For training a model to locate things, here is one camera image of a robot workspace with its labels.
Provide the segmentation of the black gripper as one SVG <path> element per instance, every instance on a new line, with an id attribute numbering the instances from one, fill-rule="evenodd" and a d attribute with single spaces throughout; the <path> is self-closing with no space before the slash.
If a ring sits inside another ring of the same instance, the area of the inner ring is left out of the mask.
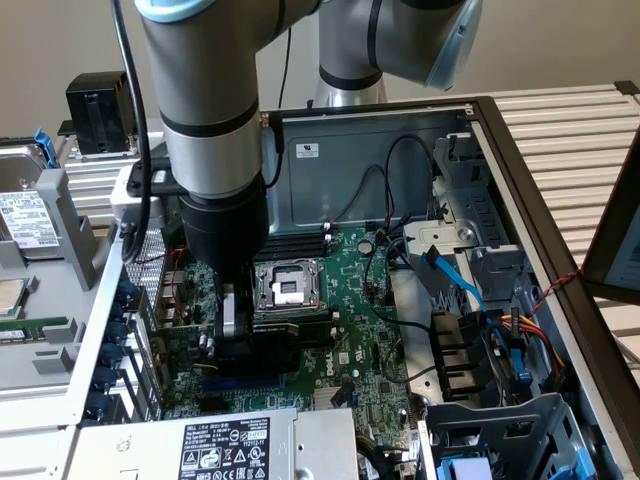
<path id="1" fill-rule="evenodd" d="M 191 253 L 214 272 L 219 310 L 213 356 L 244 359 L 253 350 L 253 262 L 269 231 L 266 186 L 252 182 L 239 193 L 218 199 L 184 195 L 179 205 Z"/>

